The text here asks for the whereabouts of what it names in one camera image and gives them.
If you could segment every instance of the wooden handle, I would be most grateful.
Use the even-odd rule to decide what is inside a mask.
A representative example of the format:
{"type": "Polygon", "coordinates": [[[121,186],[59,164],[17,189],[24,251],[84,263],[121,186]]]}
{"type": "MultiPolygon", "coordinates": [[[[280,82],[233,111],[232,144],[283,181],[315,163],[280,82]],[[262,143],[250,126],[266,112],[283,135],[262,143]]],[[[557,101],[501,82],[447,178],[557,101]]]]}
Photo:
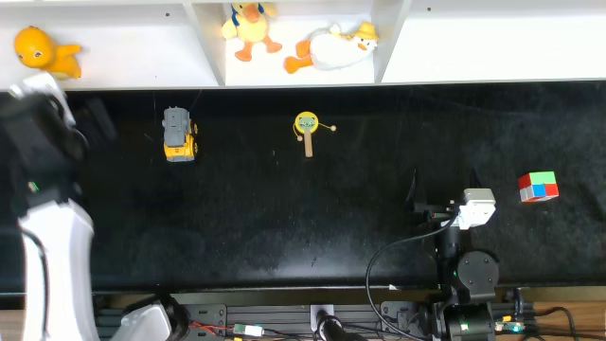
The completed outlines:
{"type": "Polygon", "coordinates": [[[305,140],[305,156],[312,157],[313,156],[312,132],[310,132],[309,129],[306,129],[305,133],[303,133],[303,139],[305,140]]]}

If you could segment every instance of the toy truck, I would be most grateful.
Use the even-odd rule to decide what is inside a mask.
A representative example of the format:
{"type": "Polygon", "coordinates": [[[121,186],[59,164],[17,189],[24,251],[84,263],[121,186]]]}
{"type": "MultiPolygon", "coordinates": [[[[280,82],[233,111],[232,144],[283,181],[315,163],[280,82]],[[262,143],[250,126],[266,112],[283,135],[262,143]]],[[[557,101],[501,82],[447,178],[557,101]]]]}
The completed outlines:
{"type": "Polygon", "coordinates": [[[189,118],[189,111],[170,108],[164,111],[164,154],[169,162],[193,161],[198,154],[195,137],[198,126],[189,118]]]}

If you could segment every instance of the black tabletop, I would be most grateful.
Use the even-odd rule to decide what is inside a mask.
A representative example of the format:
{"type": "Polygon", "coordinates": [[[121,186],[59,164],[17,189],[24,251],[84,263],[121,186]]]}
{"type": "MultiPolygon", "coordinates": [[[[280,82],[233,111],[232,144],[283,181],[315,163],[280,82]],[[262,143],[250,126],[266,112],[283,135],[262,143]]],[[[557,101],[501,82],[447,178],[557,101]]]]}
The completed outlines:
{"type": "MultiPolygon", "coordinates": [[[[378,248],[427,232],[404,207],[414,168],[435,204],[458,199],[472,170],[492,189],[496,213],[471,234],[499,257],[501,285],[606,284],[603,85],[69,93],[74,107],[101,97],[120,134],[80,177],[93,289],[363,285],[378,248]],[[200,127],[196,163],[166,161],[169,106],[200,127]],[[292,130],[302,111],[337,126],[312,135],[313,158],[292,130]],[[530,171],[554,171],[561,196],[521,204],[530,171]]],[[[14,224],[0,139],[0,217],[14,224]]],[[[372,281],[435,287],[432,245],[386,253],[372,281]]],[[[0,239],[0,292],[23,292],[22,254],[16,237],[0,239]]]]}

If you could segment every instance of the orange beak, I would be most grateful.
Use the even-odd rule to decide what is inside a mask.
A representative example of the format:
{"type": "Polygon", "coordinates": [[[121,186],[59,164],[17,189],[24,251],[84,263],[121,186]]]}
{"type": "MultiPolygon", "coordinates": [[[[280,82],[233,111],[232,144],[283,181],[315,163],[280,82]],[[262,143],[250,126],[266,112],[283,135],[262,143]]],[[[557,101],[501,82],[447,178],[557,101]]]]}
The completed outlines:
{"type": "Polygon", "coordinates": [[[244,8],[244,18],[251,23],[256,23],[260,13],[258,12],[258,5],[250,4],[244,8]]]}

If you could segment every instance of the wooden floor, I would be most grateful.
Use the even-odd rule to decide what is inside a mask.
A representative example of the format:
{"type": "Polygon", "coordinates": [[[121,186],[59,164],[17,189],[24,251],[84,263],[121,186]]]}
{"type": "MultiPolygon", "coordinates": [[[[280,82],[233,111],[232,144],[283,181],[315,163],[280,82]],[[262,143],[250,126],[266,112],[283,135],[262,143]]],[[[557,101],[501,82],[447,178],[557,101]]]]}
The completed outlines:
{"type": "MultiPolygon", "coordinates": [[[[535,310],[541,312],[552,307],[561,306],[570,311],[575,318],[578,333],[589,333],[606,337],[606,332],[584,332],[584,330],[606,330],[606,301],[595,302],[538,302],[535,310]]],[[[20,341],[24,320],[24,311],[0,311],[0,340],[20,341]]],[[[565,313],[556,312],[549,316],[537,318],[541,327],[553,327],[563,332],[569,332],[568,318],[565,313]]],[[[520,341],[522,336],[503,335],[499,341],[520,341]]],[[[564,340],[569,337],[544,336],[546,340],[564,340]]]]}

